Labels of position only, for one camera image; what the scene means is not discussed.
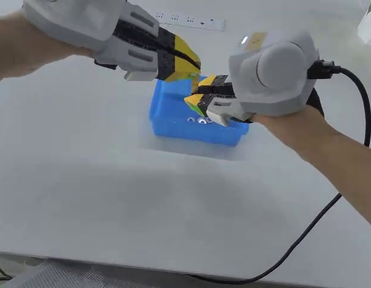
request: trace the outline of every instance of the gray floor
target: gray floor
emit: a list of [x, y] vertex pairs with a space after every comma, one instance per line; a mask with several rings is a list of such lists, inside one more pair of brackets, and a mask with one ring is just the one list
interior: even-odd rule
[[[9, 256], [0, 255], [0, 267], [10, 275], [20, 275], [27, 269], [32, 269], [42, 263], [41, 259], [34, 259], [29, 257]], [[156, 272], [156, 271], [143, 271], [139, 269], [128, 269], [120, 268], [120, 273], [126, 275], [129, 281], [138, 282], [144, 285], [152, 285], [161, 288], [233, 288], [237, 286], [218, 285], [211, 283], [204, 283], [202, 281], [192, 279], [186, 275]], [[289, 286], [283, 284], [271, 284], [271, 283], [254, 283], [240, 287], [251, 287], [251, 288], [297, 288], [301, 286]]]

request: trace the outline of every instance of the white table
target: white table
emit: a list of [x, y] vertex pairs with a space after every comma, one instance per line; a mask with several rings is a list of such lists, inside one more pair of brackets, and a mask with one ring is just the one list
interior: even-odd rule
[[[232, 12], [226, 1], [135, 2], [227, 20], [224, 33], [171, 27], [199, 52], [205, 74], [227, 73], [246, 28], [308, 28], [322, 57], [359, 75], [371, 97], [356, 1], [235, 0]], [[1, 0], [0, 14], [16, 5]], [[259, 125], [236, 148], [156, 138], [153, 87], [83, 58], [0, 84], [0, 252], [253, 277], [336, 194]], [[336, 76], [317, 88], [330, 123], [362, 140], [353, 84]], [[341, 200], [266, 280], [371, 287], [371, 227]]]

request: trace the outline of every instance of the electrical outlet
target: electrical outlet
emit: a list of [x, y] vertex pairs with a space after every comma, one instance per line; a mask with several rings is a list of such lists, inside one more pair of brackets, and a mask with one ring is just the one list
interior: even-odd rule
[[163, 18], [164, 18], [164, 13], [163, 12], [157, 12], [156, 13], [156, 19], [161, 20]]
[[172, 19], [172, 21], [175, 21], [175, 22], [177, 22], [177, 21], [179, 21], [179, 20], [180, 20], [180, 16], [179, 16], [179, 15], [177, 15], [177, 14], [172, 14], [172, 16], [171, 16], [171, 19]]
[[155, 14], [156, 19], [161, 24], [178, 25], [213, 31], [224, 31], [225, 29], [225, 20], [219, 20], [214, 18], [197, 18], [194, 16], [164, 11], [156, 12]]

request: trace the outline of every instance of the blue plastic box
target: blue plastic box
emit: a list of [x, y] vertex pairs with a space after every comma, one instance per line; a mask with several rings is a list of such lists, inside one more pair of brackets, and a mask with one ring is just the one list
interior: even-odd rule
[[[231, 121], [229, 127], [197, 123], [200, 115], [184, 102], [190, 94], [190, 80], [157, 81], [149, 112], [155, 135], [236, 146], [242, 135], [248, 133], [249, 124], [245, 123]], [[189, 117], [196, 122], [189, 122]]]

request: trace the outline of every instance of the white plastic casing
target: white plastic casing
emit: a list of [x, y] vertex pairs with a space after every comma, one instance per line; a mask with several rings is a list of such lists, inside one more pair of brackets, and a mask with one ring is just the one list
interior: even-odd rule
[[24, 12], [28, 20], [38, 22], [34, 23], [37, 27], [45, 27], [43, 31], [51, 37], [96, 51], [112, 36], [125, 3], [125, 0], [24, 0]]
[[233, 89], [243, 110], [279, 116], [301, 109], [316, 82], [306, 73], [318, 56], [308, 32], [247, 34], [230, 57]]

